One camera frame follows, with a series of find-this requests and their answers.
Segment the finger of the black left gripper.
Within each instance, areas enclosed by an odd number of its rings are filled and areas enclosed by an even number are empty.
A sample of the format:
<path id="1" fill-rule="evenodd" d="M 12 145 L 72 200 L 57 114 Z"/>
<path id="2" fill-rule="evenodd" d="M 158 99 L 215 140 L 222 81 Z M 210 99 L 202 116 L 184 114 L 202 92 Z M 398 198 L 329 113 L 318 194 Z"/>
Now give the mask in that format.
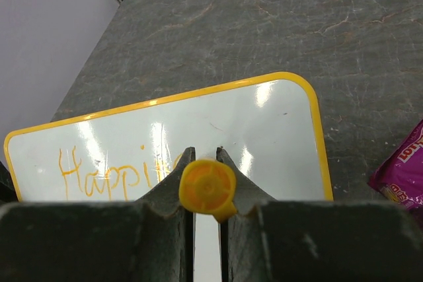
<path id="1" fill-rule="evenodd" d="M 0 199 L 1 203 L 18 201 L 11 175 L 2 162 L 0 162 Z"/>

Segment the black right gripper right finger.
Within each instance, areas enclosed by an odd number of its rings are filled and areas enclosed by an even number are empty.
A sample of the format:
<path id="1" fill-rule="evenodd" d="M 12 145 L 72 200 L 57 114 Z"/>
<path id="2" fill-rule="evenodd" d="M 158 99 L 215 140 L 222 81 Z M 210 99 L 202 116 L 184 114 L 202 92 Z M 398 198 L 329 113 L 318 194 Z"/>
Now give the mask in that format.
<path id="1" fill-rule="evenodd" d="M 278 201 L 235 171 L 223 281 L 421 281 L 422 231 L 386 201 Z"/>

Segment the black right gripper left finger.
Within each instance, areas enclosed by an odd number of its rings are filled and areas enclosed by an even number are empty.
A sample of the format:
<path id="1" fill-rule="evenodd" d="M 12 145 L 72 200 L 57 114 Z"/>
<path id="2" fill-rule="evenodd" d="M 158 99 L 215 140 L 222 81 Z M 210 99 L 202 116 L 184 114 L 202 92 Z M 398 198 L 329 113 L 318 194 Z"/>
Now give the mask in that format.
<path id="1" fill-rule="evenodd" d="M 191 281 L 194 216 L 176 168 L 135 201 L 8 203 L 1 207 L 2 281 Z"/>

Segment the yellow framed whiteboard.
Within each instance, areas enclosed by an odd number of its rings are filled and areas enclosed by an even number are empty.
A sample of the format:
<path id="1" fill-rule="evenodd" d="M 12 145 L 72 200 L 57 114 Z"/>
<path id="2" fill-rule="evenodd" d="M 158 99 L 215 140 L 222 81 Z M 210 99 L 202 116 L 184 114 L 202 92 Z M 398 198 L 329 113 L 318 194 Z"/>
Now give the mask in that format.
<path id="1" fill-rule="evenodd" d="M 231 159 L 274 199 L 332 199 L 317 96 L 293 73 L 20 129 L 4 142 L 16 203 L 135 201 L 161 183 L 189 147 L 195 160 Z M 223 281 L 221 223 L 191 213 L 191 281 Z"/>

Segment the white marker pen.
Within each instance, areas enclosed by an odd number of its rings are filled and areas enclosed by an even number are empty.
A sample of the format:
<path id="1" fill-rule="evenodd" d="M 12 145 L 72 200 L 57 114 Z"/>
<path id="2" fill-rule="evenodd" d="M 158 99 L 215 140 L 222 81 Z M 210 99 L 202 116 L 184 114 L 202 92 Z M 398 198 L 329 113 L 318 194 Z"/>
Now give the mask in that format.
<path id="1" fill-rule="evenodd" d="M 198 159 L 182 172 L 178 188 L 181 206 L 211 215 L 223 223 L 236 214 L 246 215 L 262 198 L 260 189 L 231 159 Z"/>

